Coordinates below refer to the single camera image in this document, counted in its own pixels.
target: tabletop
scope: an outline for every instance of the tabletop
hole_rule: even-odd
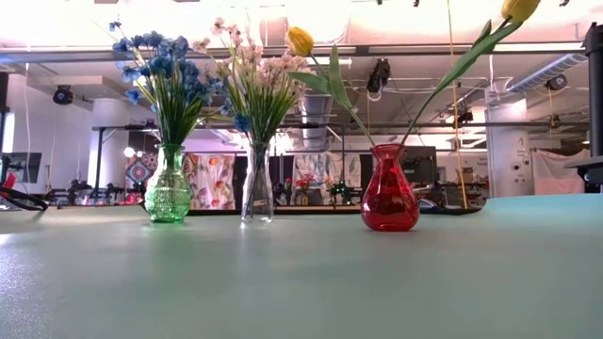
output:
[[[405,234],[138,207],[0,214],[0,338],[600,338],[603,195],[491,200]]]

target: tulip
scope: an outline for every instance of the tulip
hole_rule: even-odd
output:
[[[309,55],[314,48],[312,36],[299,27],[291,27],[286,31],[286,42],[293,53],[299,57]]]
[[[502,5],[502,17],[513,24],[523,23],[538,8],[538,4],[540,0],[505,0]]]

